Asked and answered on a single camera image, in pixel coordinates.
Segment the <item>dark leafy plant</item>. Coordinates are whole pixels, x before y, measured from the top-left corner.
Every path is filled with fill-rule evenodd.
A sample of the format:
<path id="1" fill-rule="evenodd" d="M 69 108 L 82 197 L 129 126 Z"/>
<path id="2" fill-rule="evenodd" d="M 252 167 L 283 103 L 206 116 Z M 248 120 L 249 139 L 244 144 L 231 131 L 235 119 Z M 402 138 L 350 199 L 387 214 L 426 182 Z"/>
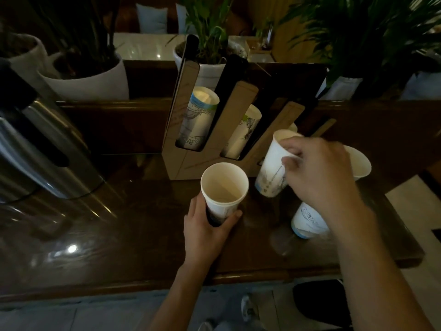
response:
<path id="1" fill-rule="evenodd" d="M 120 0 L 111 0 L 109 28 L 94 0 L 27 1 L 59 48 L 61 56 L 55 61 L 55 69 L 62 79 L 92 77 L 118 64 L 113 35 Z"/>

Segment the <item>white paper cup dotted print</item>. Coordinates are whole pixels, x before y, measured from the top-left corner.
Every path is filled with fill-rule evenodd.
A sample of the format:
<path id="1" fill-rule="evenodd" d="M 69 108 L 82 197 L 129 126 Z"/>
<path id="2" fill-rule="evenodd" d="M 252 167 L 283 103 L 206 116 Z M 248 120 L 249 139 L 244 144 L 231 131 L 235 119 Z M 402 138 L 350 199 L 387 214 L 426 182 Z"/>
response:
<path id="1" fill-rule="evenodd" d="M 282 158 L 292 157 L 296 161 L 302 160 L 280 145 L 281 140 L 291 137 L 303 137 L 303 135 L 289 129 L 281 129 L 273 133 L 273 140 L 255 181 L 257 191 L 267 198 L 276 197 L 287 186 Z"/>

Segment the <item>white marble table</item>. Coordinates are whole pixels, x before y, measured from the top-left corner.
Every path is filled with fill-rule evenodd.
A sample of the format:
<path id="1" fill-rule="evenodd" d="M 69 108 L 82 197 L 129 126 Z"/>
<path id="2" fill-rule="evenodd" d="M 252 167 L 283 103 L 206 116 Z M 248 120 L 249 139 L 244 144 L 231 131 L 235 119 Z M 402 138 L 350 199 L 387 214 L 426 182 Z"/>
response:
<path id="1" fill-rule="evenodd" d="M 173 50 L 185 41 L 185 37 L 175 34 L 115 33 L 114 46 L 124 60 L 174 61 Z M 229 43 L 239 45 L 239 49 L 247 54 L 246 40 L 251 38 L 254 37 L 229 36 Z M 271 54 L 253 54 L 248 59 L 252 63 L 275 62 Z"/>

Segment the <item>person's left forearm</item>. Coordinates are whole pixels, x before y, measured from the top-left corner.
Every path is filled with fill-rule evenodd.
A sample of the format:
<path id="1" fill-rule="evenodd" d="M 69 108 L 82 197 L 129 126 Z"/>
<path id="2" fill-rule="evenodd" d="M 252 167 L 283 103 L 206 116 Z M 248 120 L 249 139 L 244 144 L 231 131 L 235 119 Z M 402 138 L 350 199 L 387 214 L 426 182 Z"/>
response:
<path id="1" fill-rule="evenodd" d="M 147 331 L 187 331 L 210 265 L 184 262 Z"/>

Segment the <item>pale grey plant pot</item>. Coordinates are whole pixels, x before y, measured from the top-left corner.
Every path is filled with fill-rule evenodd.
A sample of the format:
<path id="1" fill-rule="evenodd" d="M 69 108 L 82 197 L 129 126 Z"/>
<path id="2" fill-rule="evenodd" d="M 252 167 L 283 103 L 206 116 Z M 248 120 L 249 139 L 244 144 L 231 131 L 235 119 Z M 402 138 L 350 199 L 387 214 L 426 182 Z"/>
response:
<path id="1" fill-rule="evenodd" d="M 400 100 L 441 100 L 441 72 L 412 74 Z"/>

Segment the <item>person's right forearm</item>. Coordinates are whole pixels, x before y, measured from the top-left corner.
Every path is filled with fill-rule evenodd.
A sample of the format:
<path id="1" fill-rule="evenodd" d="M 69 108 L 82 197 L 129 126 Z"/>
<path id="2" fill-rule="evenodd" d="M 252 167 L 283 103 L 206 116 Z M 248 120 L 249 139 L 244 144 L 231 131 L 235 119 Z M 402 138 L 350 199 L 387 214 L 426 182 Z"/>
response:
<path id="1" fill-rule="evenodd" d="M 337 245 L 355 331 L 434 331 L 363 202 L 322 214 Z"/>

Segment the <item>white tapered plant pot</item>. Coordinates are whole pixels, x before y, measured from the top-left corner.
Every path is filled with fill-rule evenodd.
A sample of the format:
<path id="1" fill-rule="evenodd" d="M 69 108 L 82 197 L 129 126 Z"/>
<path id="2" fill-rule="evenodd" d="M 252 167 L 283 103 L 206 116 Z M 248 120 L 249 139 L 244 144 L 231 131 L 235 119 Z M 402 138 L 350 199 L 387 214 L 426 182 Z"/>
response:
<path id="1" fill-rule="evenodd" d="M 318 100 L 345 101 L 352 99 L 363 78 L 339 77 L 329 88 L 327 79 L 323 80 L 316 98 Z"/>

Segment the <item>white pot with green plant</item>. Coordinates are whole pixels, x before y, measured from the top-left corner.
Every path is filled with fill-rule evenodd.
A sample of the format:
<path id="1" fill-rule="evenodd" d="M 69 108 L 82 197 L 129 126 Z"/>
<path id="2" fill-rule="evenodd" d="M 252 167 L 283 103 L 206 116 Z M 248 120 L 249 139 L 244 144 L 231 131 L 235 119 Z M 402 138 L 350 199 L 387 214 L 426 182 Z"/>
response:
<path id="1" fill-rule="evenodd" d="M 196 62 L 200 65 L 196 86 L 214 90 L 230 55 L 247 54 L 229 43 L 234 0 L 178 0 L 187 10 L 187 24 L 193 24 L 199 39 Z"/>

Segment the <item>black floor mat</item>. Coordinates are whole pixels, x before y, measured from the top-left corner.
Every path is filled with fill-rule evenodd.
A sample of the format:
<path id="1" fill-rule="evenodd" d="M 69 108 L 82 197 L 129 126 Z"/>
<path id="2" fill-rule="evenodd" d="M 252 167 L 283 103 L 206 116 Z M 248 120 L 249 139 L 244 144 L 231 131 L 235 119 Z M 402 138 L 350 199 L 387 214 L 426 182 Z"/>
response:
<path id="1" fill-rule="evenodd" d="M 341 279 L 311 281 L 292 289 L 297 309 L 307 318 L 353 331 L 344 284 Z"/>

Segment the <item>large white plant pot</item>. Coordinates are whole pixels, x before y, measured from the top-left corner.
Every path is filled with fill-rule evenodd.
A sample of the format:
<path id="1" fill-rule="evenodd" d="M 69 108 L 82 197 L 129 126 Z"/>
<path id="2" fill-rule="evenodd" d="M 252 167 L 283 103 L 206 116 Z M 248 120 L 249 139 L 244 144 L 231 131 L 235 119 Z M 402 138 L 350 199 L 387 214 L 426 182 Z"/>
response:
<path id="1" fill-rule="evenodd" d="M 127 74 L 122 57 L 116 53 L 118 64 L 109 71 L 91 77 L 62 79 L 54 62 L 61 53 L 47 57 L 37 69 L 43 81 L 64 101 L 126 101 L 130 99 Z"/>

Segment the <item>white paper cup blue base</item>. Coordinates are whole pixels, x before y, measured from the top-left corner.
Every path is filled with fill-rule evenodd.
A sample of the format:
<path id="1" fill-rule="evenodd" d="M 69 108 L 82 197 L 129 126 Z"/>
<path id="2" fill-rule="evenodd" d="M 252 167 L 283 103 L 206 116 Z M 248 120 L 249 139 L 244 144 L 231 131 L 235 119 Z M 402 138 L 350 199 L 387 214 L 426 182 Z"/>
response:
<path id="1" fill-rule="evenodd" d="M 352 175 L 355 181 L 370 175 L 372 165 L 367 156 L 361 151 L 345 145 L 351 161 Z M 310 205 L 302 202 L 291 220 L 293 232 L 302 239 L 326 234 L 329 228 L 322 216 Z"/>

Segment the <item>wooden cup dispenser rack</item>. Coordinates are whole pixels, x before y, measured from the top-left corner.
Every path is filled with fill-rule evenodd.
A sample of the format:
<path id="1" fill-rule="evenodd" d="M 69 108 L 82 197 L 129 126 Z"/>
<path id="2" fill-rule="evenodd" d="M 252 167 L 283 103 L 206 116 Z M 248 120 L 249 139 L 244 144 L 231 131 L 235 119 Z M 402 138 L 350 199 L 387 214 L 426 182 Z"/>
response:
<path id="1" fill-rule="evenodd" d="M 190 102 L 191 94 L 196 87 L 200 65 L 195 61 L 199 38 L 187 35 L 184 43 L 184 55 L 181 58 L 178 76 L 175 83 L 172 103 L 168 116 L 166 131 L 162 146 L 162 157 L 170 180 L 200 179 L 204 170 L 217 162 L 234 162 L 235 160 L 221 156 L 221 151 L 233 135 L 246 110 L 258 95 L 257 86 L 243 81 L 248 68 L 247 60 L 233 55 L 233 61 L 228 60 L 219 79 L 221 103 L 218 105 L 217 118 L 209 128 L 207 139 L 201 150 L 189 150 L 177 146 L 179 132 L 184 121 L 184 115 Z M 270 132 L 288 128 L 292 122 L 298 126 L 319 104 L 318 99 L 304 100 L 304 105 L 287 97 L 284 106 L 277 112 L 270 113 L 270 124 L 266 124 L 262 134 L 246 150 L 244 157 L 238 160 L 248 177 L 258 174 L 257 160 L 263 155 L 264 147 L 269 147 Z"/>

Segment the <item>white paper cup dark base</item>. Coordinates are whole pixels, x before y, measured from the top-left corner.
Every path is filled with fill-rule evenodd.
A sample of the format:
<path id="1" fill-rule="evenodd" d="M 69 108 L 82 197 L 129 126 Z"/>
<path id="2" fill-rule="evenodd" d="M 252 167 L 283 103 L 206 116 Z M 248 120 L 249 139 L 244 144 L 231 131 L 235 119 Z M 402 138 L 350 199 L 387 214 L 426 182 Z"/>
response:
<path id="1" fill-rule="evenodd" d="M 249 190 L 249 178 L 237 165 L 219 162 L 208 167 L 200 180 L 208 221 L 220 226 L 239 207 Z"/>

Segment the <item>large green palm plant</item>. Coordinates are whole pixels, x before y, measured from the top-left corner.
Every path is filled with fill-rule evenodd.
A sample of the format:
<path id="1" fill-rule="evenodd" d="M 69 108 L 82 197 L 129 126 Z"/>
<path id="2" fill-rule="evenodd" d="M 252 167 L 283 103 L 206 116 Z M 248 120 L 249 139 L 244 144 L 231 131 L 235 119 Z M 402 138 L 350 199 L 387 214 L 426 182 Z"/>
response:
<path id="1" fill-rule="evenodd" d="M 289 43 L 314 43 L 327 67 L 327 87 L 339 77 L 363 78 L 353 97 L 378 97 L 418 71 L 441 71 L 427 56 L 441 51 L 441 0 L 300 0 L 279 25 L 298 19 Z"/>

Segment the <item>person's right hand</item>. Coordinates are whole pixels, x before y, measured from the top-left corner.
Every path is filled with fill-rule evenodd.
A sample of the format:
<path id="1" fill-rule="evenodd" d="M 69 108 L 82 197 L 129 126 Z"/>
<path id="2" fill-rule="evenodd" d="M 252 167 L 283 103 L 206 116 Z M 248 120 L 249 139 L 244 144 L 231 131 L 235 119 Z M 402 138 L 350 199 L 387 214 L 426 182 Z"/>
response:
<path id="1" fill-rule="evenodd" d="M 363 202 L 353 179 L 349 154 L 341 143 L 291 137 L 280 144 L 299 156 L 304 165 L 304 181 L 287 181 L 289 186 L 327 222 L 361 211 Z"/>

